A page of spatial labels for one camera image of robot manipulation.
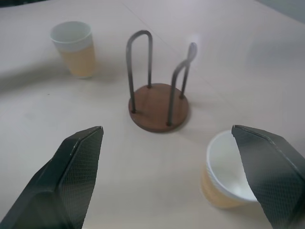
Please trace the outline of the yellow and white paper cup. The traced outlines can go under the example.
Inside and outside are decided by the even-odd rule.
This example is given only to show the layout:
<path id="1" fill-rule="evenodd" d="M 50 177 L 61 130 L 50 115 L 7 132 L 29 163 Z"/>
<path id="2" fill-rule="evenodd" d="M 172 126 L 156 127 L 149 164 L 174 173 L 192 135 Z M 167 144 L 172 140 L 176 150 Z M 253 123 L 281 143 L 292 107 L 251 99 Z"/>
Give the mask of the yellow and white paper cup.
<path id="1" fill-rule="evenodd" d="M 93 76 L 96 59 L 92 29 L 88 24 L 81 21 L 60 23 L 52 28 L 50 39 L 72 75 Z"/>
<path id="2" fill-rule="evenodd" d="M 218 133 L 209 142 L 201 190 L 217 208 L 234 208 L 258 202 L 247 182 L 231 130 Z"/>

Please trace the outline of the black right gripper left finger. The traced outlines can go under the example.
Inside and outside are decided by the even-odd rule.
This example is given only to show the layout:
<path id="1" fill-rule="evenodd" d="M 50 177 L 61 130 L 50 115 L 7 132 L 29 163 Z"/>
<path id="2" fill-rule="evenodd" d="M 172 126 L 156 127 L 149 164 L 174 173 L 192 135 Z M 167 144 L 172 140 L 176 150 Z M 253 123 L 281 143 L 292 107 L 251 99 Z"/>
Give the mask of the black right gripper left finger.
<path id="1" fill-rule="evenodd" d="M 0 222 L 0 229 L 83 229 L 96 183 L 101 126 L 63 140 Z"/>

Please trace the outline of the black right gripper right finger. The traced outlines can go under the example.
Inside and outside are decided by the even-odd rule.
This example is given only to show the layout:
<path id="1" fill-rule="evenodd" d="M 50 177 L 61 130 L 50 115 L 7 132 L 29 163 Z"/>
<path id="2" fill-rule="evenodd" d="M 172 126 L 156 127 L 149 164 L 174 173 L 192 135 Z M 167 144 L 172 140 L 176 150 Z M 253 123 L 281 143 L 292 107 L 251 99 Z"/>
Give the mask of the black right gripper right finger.
<path id="1" fill-rule="evenodd" d="M 283 137 L 234 125 L 247 182 L 273 229 L 305 229 L 305 158 Z"/>

